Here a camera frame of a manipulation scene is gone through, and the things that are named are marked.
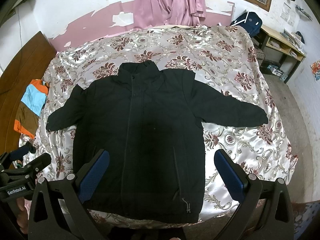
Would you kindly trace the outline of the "person's left hand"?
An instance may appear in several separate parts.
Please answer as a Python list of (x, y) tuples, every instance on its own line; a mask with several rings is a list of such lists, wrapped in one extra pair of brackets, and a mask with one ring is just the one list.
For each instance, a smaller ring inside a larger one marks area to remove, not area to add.
[(28, 233), (28, 222), (30, 213), (30, 201), (25, 200), (23, 197), (16, 199), (18, 206), (17, 224), (23, 234)]

